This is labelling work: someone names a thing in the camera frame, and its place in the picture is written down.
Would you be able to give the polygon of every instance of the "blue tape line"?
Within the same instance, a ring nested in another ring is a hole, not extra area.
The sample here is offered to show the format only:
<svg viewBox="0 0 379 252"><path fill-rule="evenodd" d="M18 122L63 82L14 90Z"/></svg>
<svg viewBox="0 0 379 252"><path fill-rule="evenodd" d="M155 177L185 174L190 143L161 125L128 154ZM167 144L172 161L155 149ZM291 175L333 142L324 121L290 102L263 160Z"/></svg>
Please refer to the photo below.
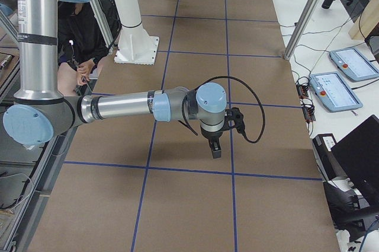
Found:
<svg viewBox="0 0 379 252"><path fill-rule="evenodd" d="M175 15L176 15L176 13L178 12L178 6L179 6L179 0L177 0L177 2L176 2ZM173 21L173 23L172 23L171 38L170 38L169 46L168 46L168 50L169 50L169 51L170 51L170 48L171 48L171 42L172 42L172 36L173 36L173 33L174 33L174 28L175 28L175 18L174 18L174 21ZM166 78L166 71L167 71L167 65L168 65L169 54L170 54L170 52L168 52L168 54L167 54L165 70L164 70L164 72L163 72L163 77L162 77L162 87L161 87L162 89L163 89L163 87L164 87L164 85L165 85L165 78ZM157 122L154 122L154 128L153 128L152 140L151 140L151 142L150 142L149 157L148 157L148 159L147 159L147 163L146 163L146 167L147 167L147 168L146 168L146 170L145 170L145 174L144 174L143 185L142 185L142 191L141 191L141 197L140 197L140 203L139 203L138 213L137 213L137 218L136 218L136 224L135 224L135 226L134 226L133 241L132 241L131 249L130 249L131 252L134 252L134 247L135 247L135 245L136 245L136 238L137 238L138 224L139 224L140 215L141 215L141 208L142 208L142 203L143 203L144 190L145 190L145 187L146 187L147 174L148 174L148 172L149 172L150 159L151 159L151 155L152 155L152 151L153 151L153 144L154 144L154 138L155 138L155 132L156 132L156 124L157 124Z"/></svg>
<svg viewBox="0 0 379 252"><path fill-rule="evenodd" d="M152 15L152 14L143 14L141 15L141 17L180 18L180 19L199 19L199 20L225 20L225 18L183 17L183 16ZM278 21L272 21L272 20L249 20L249 19L228 19L228 20L240 21L240 22L279 23Z"/></svg>
<svg viewBox="0 0 379 252"><path fill-rule="evenodd" d="M281 58L280 55L229 55L229 56L242 56L246 58Z"/></svg>
<svg viewBox="0 0 379 252"><path fill-rule="evenodd" d="M143 177L143 184L142 184L142 190L141 190L141 195L140 195L140 203L138 205L136 224L134 225L133 240L131 242L131 248L130 248L131 252L134 251L134 247L136 245L137 232L138 232L138 224L139 224L140 216L141 216L141 208L142 208L142 204L143 204L144 190L146 188L147 174L149 173L150 159L151 159L152 152L153 152L153 143L154 143L154 138L155 138L155 131L156 131L156 122L154 122L152 139L150 141L149 156L148 156L147 161L146 161L146 169L145 169L144 177Z"/></svg>
<svg viewBox="0 0 379 252"><path fill-rule="evenodd" d="M279 23L278 21L272 20L249 20L249 19L228 19L229 21L240 21L240 22L263 22L263 23Z"/></svg>
<svg viewBox="0 0 379 252"><path fill-rule="evenodd" d="M279 175L250 174L250 173L235 173L235 175L236 176L245 176L245 177L270 178L270 179L322 181L321 178L313 178L313 177L294 177L294 176L279 176Z"/></svg>
<svg viewBox="0 0 379 252"><path fill-rule="evenodd" d="M192 170L192 169L182 169L182 168L150 167L150 166L98 163L98 162L64 161L63 163L73 164L73 165L120 167L120 168L130 168L130 169L148 169L148 170L157 170L157 171L175 171L175 172L199 173L199 174L215 174L215 175L230 175L230 176L234 174L235 176L257 177L257 178L322 181L321 178L313 178L313 177L281 176L281 175L268 175L268 174L253 174L253 173L231 173L231 172L210 171L210 170Z"/></svg>
<svg viewBox="0 0 379 252"><path fill-rule="evenodd" d="M226 59L227 59L227 74L230 76L230 63L229 63L229 37L227 26L227 0L225 2L225 30L226 30ZM229 108L232 107L230 101L232 100L232 88L230 85L230 79L227 80L227 86L229 89ZM235 161L233 151L233 132L230 130L230 162L232 168L232 201L233 201L233 233L235 242L235 252L238 252L238 236L237 236L237 208L236 208L236 186L235 186Z"/></svg>
<svg viewBox="0 0 379 252"><path fill-rule="evenodd" d="M168 52L171 52L171 53L184 53L184 54L188 54L188 55L222 55L222 56L226 56L226 54L224 54L224 53L180 52L180 51L176 51L176 50L169 50Z"/></svg>
<svg viewBox="0 0 379 252"><path fill-rule="evenodd" d="M103 166L103 167L121 167L121 168L131 168L131 169L146 169L146 166L112 164L112 163L82 162L82 161L64 161L63 163L64 164L75 164L75 165L90 165L90 166Z"/></svg>
<svg viewBox="0 0 379 252"><path fill-rule="evenodd" d="M0 39L0 42L3 40L3 38L6 36L7 34L4 34L3 36L2 36L2 38Z"/></svg>
<svg viewBox="0 0 379 252"><path fill-rule="evenodd" d="M174 16L174 20L172 22L171 35L170 35L170 41L168 43L168 51L167 51L165 69L164 69L164 72L163 72L163 79L162 79L161 89L164 89L164 87L165 87L166 73L167 73L167 67L168 67L168 60L170 58L171 43L172 43L172 37L174 36L174 29L175 29L175 23L176 23L176 15L178 13L178 9L179 9L179 0L176 0L175 16Z"/></svg>
<svg viewBox="0 0 379 252"><path fill-rule="evenodd" d="M168 168L168 167L149 167L149 169L150 170L158 170L158 171L173 171L173 172L201 173L201 174L215 174L215 175L232 175L230 172L180 169L180 168Z"/></svg>

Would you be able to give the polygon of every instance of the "white pole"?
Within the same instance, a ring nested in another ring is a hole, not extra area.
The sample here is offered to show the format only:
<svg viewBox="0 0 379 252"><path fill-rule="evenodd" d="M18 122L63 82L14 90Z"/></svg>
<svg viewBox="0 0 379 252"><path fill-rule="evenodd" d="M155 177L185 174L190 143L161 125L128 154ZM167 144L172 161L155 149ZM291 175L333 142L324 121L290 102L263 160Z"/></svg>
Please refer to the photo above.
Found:
<svg viewBox="0 0 379 252"><path fill-rule="evenodd" d="M154 64L159 38L143 28L138 0L115 0L123 25L115 62Z"/></svg>

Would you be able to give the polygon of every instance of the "black cable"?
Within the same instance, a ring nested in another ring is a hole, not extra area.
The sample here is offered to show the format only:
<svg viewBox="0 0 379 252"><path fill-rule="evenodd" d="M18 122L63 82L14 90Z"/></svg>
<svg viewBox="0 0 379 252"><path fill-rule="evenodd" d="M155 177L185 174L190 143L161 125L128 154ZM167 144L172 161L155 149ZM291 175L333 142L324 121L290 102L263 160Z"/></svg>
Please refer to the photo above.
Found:
<svg viewBox="0 0 379 252"><path fill-rule="evenodd" d="M362 86L359 86L359 87L351 88L351 90L356 90L356 89L360 89L360 88L363 88L363 87L369 86L370 84L375 83L375 82L377 82L377 81L379 81L379 79L373 80L373 81L371 81L370 83L367 83L367 84L362 85Z"/></svg>
<svg viewBox="0 0 379 252"><path fill-rule="evenodd" d="M314 49L314 48L312 48L310 46L306 46L305 44L298 44L296 47L299 47L299 46L304 46L304 47L306 47L308 49L314 50L315 52L330 52L330 51L328 51L326 49Z"/></svg>
<svg viewBox="0 0 379 252"><path fill-rule="evenodd" d="M114 43L115 43L115 41L116 41L118 35L120 34L122 28L123 28L123 26L121 25L121 22L120 22L120 25L118 26L117 33L116 33L116 35L114 36L113 41L111 42L111 44L108 46L107 53L109 53L110 49L114 46Z"/></svg>
<svg viewBox="0 0 379 252"><path fill-rule="evenodd" d="M308 67L306 67L306 66L304 66L304 65L302 65L302 64L300 64L300 63L297 62L295 53L294 53L294 60L295 60L295 63L296 63L296 64L298 64L298 65L300 65L301 67L305 68L306 70L309 71L309 74L311 74L312 71L311 71Z"/></svg>
<svg viewBox="0 0 379 252"><path fill-rule="evenodd" d="M291 70L291 71L297 75L297 79L299 80L299 78L300 78L300 74L297 73L295 70Z"/></svg>
<svg viewBox="0 0 379 252"><path fill-rule="evenodd" d="M192 128L192 126L188 122L187 118L185 117L184 104L185 104L186 101L188 101L188 96L187 95L182 100L182 116L183 116L183 119L184 119L185 123L183 123L182 121L179 121L179 122L182 125L184 125L187 129L189 129L195 136L198 136L199 134Z"/></svg>
<svg viewBox="0 0 379 252"><path fill-rule="evenodd" d="M367 235L368 235L371 231L373 231L373 230L371 230L371 228L373 228L374 225L375 225L376 223L379 223L379 216L376 215L375 217L376 217L376 220L374 220L374 222L372 222L372 224L371 224L371 225L368 227L368 229L366 230L365 236L363 237L363 240L362 240L361 246L360 246L360 248L359 248L359 252L362 252L363 245L365 244L365 240L366 240L366 238L367 238Z"/></svg>
<svg viewBox="0 0 379 252"><path fill-rule="evenodd" d="M280 25L283 28L293 28L296 27L296 25Z"/></svg>
<svg viewBox="0 0 379 252"><path fill-rule="evenodd" d="M262 103L261 103L259 97L256 95L256 93L254 92L254 90L253 90L250 86L248 86L247 83L245 83L245 82L242 81L241 79L236 78L236 77L233 77L233 76L228 76L228 75L215 76L215 77L213 77L213 78L210 78L210 79L206 80L206 82L202 83L202 85L204 85L205 83L211 82L211 81L213 81L213 80L217 80L217 79L231 79L231 80L235 80L235 81L241 83L242 85L244 85L244 86L245 86L245 87L246 87L246 88L247 88L247 89L248 89L248 90L254 95L256 101L258 102L259 108L261 109L261 113L262 113L262 129L261 129L261 132L259 133L259 136L257 137L257 139L256 139L255 141L250 140L250 139L246 136L246 133L245 133L245 132L242 133L242 136L243 136L244 139L245 139L247 142L249 142L249 143L257 143L257 142L259 142L259 140L261 139L261 137L262 137L262 135L263 135L263 133L264 133L264 131L265 131L265 126L266 126L266 115L265 115L265 110L264 110L264 108L263 108L263 105L262 105Z"/></svg>

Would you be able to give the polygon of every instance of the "silver arm segment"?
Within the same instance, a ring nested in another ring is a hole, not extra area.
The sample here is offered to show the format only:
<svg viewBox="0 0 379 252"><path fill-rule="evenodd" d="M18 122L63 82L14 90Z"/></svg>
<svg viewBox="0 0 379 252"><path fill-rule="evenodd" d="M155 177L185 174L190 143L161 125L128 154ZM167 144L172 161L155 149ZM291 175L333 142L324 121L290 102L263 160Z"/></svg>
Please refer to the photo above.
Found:
<svg viewBox="0 0 379 252"><path fill-rule="evenodd" d="M17 104L3 118L10 136L19 143L37 145L95 120L153 114L157 121L183 120L190 129L188 120L199 120L213 157L221 157L219 137L223 131L234 128L229 126L229 121L235 119L231 118L232 109L226 110L226 93L219 84L206 83L192 91L178 87L106 97L62 96L57 90L57 2L18 0L21 89L15 94ZM135 20L140 24L137 13ZM125 16L121 16L121 21L130 23Z"/></svg>

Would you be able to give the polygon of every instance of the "floor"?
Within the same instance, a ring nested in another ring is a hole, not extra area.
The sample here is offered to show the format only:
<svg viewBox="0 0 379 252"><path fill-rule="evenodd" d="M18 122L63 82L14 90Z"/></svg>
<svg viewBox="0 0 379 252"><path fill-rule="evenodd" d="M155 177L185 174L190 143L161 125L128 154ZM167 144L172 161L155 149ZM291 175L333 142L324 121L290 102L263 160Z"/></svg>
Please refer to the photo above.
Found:
<svg viewBox="0 0 379 252"><path fill-rule="evenodd" d="M213 160L207 141L179 123L134 116L83 125L30 251L269 252L284 244L293 252L336 251L293 76L280 58L284 44L272 1L139 5L144 28L160 37L156 63L105 67L95 94L190 89L233 75L261 97L265 135L251 145L224 133L223 157ZM256 102L234 81L220 83L255 139L262 126ZM199 130L196 121L193 126Z"/></svg>

